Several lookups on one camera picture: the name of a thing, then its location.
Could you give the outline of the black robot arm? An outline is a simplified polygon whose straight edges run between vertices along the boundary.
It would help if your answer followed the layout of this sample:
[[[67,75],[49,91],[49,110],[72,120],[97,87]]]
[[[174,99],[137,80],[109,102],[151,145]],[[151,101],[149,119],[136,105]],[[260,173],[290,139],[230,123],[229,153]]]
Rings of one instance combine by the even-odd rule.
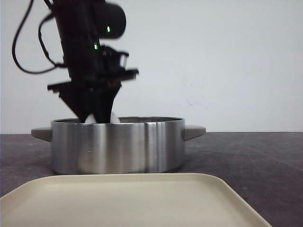
[[[92,115],[109,123],[114,98],[123,80],[138,69],[121,63],[127,52],[114,50],[100,39],[120,38],[126,27],[123,9],[104,0],[56,0],[52,7],[70,81],[48,85],[76,114],[80,122]]]

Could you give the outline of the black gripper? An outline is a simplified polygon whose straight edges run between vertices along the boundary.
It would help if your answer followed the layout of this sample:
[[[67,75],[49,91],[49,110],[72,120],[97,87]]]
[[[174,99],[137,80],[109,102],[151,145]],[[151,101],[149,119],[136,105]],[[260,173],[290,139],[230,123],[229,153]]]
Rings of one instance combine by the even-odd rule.
[[[47,87],[59,91],[59,97],[75,113],[81,123],[110,123],[114,99],[121,88],[121,80],[133,79],[138,69],[120,65],[127,52],[117,52],[99,40],[119,38],[125,30],[124,15],[117,21],[97,20],[92,14],[56,15],[63,50],[63,65],[68,69],[71,82]],[[96,92],[67,89],[71,83],[79,85],[106,85]]]

